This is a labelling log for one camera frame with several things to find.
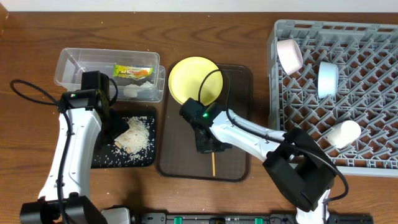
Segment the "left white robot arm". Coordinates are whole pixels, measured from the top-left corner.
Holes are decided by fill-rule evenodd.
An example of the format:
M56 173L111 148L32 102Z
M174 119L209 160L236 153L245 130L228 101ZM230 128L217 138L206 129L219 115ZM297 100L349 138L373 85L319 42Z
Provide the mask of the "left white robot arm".
M90 196L90 170L97 147L111 144L129 129L112 109L114 80L99 72L85 72L81 88L65 92L59 100L49 93L50 105L60 114L60 131L49 176L35 202L21 207L21 223L107 223Z

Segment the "black waste tray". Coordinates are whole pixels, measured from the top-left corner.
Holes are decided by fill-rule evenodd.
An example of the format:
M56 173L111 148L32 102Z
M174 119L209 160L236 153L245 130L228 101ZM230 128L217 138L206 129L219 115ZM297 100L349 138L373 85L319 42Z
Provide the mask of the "black waste tray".
M129 129L112 143L95 150L93 169L115 167L146 167L155 160L156 118L155 112L119 111Z

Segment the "small pale green cup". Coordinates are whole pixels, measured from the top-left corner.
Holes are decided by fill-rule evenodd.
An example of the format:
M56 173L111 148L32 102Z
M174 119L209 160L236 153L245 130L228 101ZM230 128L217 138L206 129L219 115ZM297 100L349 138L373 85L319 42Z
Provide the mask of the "small pale green cup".
M360 134L360 125L355 121L347 120L333 126L326 135L326 139L332 146L342 149L359 138Z

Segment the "wooden chopstick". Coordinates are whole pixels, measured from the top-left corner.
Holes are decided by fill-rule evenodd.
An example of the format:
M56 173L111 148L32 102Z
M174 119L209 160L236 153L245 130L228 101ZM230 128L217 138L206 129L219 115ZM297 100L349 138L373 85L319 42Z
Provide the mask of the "wooden chopstick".
M215 153L211 153L212 176L216 176Z

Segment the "white tissue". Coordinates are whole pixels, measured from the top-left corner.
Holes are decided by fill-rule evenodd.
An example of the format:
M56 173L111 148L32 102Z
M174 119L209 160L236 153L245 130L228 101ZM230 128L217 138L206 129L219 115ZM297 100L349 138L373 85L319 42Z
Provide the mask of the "white tissue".
M124 87L124 96L136 98L139 92L151 90L154 85L151 82L145 82L142 85L130 84Z

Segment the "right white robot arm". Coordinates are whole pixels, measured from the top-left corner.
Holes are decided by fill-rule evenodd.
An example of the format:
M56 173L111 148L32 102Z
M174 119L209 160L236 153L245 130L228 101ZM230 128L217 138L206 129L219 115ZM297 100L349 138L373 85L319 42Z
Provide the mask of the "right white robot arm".
M267 129L218 103L205 106L189 98L180 116L195 133L198 152L222 152L236 146L258 158L281 194L297 207L298 223L326 223L327 200L336 166L304 130Z

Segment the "white bowl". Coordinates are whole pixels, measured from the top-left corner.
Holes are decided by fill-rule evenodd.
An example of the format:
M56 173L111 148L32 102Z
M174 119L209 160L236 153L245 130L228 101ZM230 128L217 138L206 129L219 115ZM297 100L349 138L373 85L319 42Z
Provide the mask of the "white bowl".
M280 40L276 46L280 64L287 75L291 75L302 68L303 57L296 41L293 39Z

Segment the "clear plastic bin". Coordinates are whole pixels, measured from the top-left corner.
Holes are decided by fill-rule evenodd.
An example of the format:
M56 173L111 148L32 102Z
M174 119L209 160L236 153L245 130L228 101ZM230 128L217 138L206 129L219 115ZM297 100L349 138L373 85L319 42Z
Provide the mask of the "clear plastic bin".
M140 80L119 78L113 77L115 65L152 67L154 71L149 77ZM92 71L99 71L116 82L109 84L109 94L110 97L113 97L117 93L119 101L158 103L163 99L165 68L160 65L160 56L155 52L65 48L60 53L54 82L68 91L79 90L82 74ZM145 82L151 82L154 85L151 90L139 92L136 98L124 96L125 86L142 85Z

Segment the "yellow plate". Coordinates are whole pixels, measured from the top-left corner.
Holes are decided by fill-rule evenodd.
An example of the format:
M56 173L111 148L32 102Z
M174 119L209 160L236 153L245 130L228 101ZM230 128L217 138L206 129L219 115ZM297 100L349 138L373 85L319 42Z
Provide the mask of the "yellow plate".
M202 81L218 66L204 57L189 57L179 61L169 75L169 91L175 101L184 104L189 98L198 100ZM212 73L201 88L200 102L207 106L214 102L223 89L220 71Z

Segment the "light blue bowl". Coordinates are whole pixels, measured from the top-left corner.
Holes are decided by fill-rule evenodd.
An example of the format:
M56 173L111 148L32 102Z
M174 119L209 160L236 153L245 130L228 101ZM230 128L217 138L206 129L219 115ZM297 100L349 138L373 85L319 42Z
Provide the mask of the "light blue bowl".
M317 93L319 99L328 95L335 96L338 86L338 66L333 63L321 62L318 71Z

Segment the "pile of rice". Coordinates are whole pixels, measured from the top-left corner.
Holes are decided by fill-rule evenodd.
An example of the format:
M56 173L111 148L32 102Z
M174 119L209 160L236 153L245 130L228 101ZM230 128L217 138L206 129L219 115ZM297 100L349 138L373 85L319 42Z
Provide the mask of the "pile of rice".
M155 118L132 116L124 119L129 129L118 136L111 148L101 156L108 167L144 167L155 159Z

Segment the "yellow snack wrapper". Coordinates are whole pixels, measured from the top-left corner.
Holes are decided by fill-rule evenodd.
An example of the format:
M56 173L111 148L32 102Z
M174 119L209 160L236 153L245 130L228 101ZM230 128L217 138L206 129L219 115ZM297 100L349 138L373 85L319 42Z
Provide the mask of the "yellow snack wrapper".
M113 69L113 77L140 80L152 75L153 71L154 69L152 67L133 67L126 65L115 65Z

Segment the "black rail at table edge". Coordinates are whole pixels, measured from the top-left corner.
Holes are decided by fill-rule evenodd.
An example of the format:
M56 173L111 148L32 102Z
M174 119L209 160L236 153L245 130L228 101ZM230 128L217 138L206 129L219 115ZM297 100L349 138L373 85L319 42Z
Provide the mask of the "black rail at table edge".
M136 218L140 224L297 224L295 215L167 215L165 213L145 213ZM330 215L328 224L374 224L372 216Z

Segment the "dark brown serving tray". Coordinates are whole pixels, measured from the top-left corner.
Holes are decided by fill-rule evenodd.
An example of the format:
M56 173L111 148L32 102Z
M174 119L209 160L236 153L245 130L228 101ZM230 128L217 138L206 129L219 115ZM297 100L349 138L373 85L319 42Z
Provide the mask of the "dark brown serving tray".
M232 78L229 108L249 119L253 99L252 73L243 65L218 65ZM164 129L156 162L157 170L167 177L240 182L250 171L250 155L238 147L215 154L216 176L212 176L211 154L197 152L192 127L179 115L181 104L167 92Z

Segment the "grey dishwasher rack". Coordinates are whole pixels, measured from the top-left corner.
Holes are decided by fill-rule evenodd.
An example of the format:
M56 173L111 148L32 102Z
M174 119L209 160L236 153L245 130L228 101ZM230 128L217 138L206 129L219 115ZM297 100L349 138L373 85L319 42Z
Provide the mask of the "grey dishwasher rack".
M298 43L303 65L287 75L277 42ZM338 66L335 96L319 99L321 62ZM269 127L304 129L346 175L397 176L397 26L278 20L267 41ZM338 149L326 139L332 127L352 120L361 134Z

